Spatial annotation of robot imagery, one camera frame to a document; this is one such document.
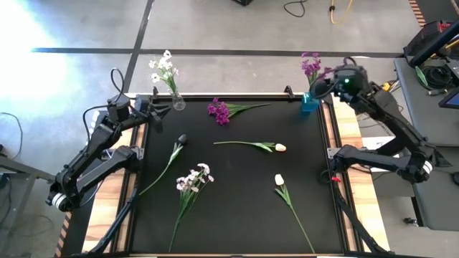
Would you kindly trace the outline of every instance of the concrete floor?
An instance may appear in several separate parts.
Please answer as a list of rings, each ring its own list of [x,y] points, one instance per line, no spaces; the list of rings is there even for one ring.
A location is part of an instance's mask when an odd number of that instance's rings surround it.
[[[306,15],[289,16],[287,1],[254,0],[241,7],[230,0],[155,0],[141,46],[144,49],[245,49],[335,52],[401,52],[419,26],[406,0],[359,0],[340,25],[328,20],[328,2],[309,0]],[[0,3],[4,72],[0,111],[19,117],[24,146],[18,161],[56,173],[85,144],[81,121],[84,109],[104,103],[116,94],[110,69],[126,72],[129,54],[29,53],[31,47],[132,49],[147,0],[24,1]],[[345,1],[336,3],[342,16]],[[300,11],[299,6],[291,6]],[[139,55],[130,92],[150,92],[153,84],[148,61]],[[323,58],[327,66],[342,57]],[[181,70],[177,83],[182,92],[279,92],[286,85],[305,91],[300,57],[174,56]],[[369,77],[378,83],[395,78],[393,59],[358,59]],[[164,85],[158,85],[165,92]],[[395,92],[404,103],[402,91]],[[361,125],[371,125],[365,120]],[[18,140],[13,120],[0,117],[0,143],[16,151]],[[383,136],[379,126],[362,129],[363,136]],[[38,181],[24,213],[21,231],[46,229],[45,215],[54,229],[36,237],[14,235],[8,254],[31,252],[33,257],[52,257],[63,214],[44,204],[48,185]],[[400,254],[457,257],[459,233],[430,231],[406,226],[412,216],[405,199],[379,200],[391,249]]]

